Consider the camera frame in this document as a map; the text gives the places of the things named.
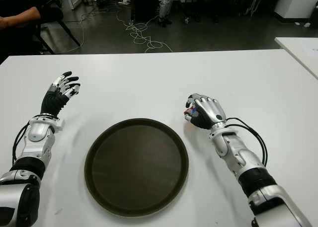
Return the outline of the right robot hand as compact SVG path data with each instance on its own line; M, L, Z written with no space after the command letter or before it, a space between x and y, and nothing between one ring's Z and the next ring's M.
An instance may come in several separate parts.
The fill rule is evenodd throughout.
M188 97L185 106L185 120L198 128L210 130L213 126L226 125L226 115L216 99L194 93Z

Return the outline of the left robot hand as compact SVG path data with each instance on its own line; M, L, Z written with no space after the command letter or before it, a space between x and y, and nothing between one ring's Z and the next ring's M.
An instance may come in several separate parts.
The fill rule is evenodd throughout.
M41 104L40 114L58 117L60 111L68 101L79 93L80 84L78 76L72 76L72 72L59 75L48 88Z

